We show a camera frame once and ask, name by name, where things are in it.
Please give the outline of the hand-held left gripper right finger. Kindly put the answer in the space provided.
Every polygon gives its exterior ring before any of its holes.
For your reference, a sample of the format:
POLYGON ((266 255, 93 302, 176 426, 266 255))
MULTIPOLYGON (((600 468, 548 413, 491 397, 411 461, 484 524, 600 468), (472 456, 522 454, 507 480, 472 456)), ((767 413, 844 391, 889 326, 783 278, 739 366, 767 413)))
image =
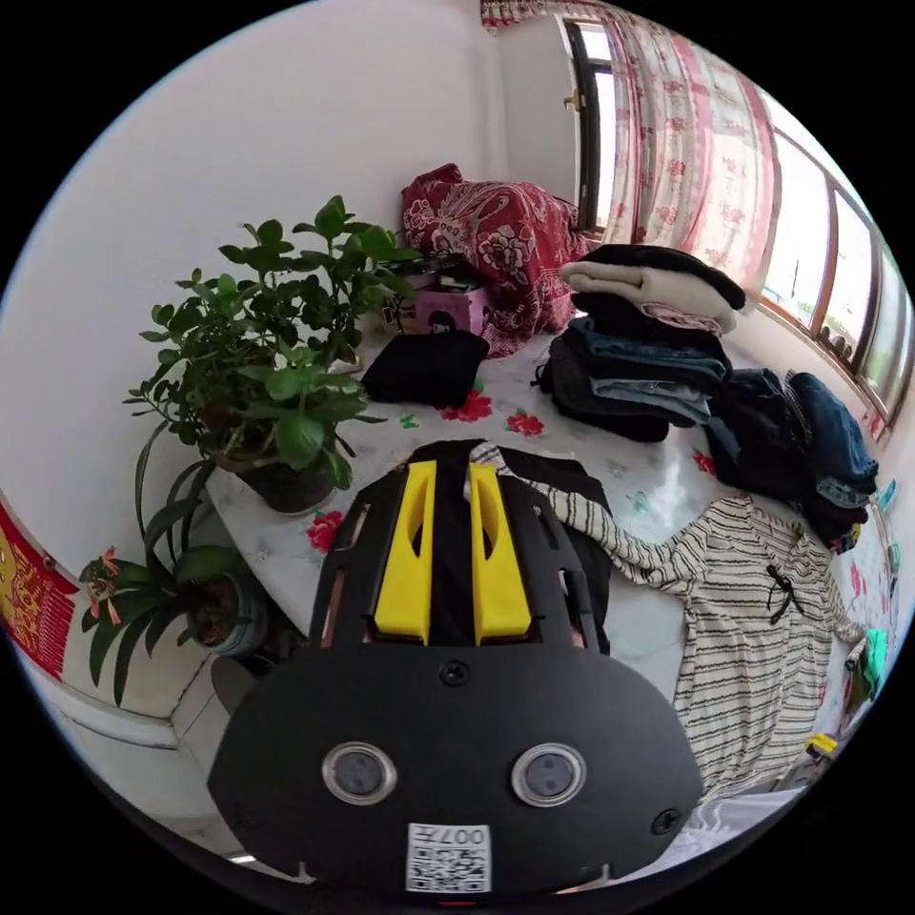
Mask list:
POLYGON ((498 473, 479 463, 468 471, 475 640, 524 640, 532 614, 498 473))

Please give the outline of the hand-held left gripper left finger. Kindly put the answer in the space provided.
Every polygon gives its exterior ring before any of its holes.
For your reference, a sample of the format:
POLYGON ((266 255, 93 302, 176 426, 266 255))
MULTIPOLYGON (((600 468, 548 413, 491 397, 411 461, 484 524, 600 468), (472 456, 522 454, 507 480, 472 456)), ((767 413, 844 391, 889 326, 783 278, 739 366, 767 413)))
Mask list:
POLYGON ((374 612, 382 637, 429 639, 436 486, 435 461, 407 466, 374 612))

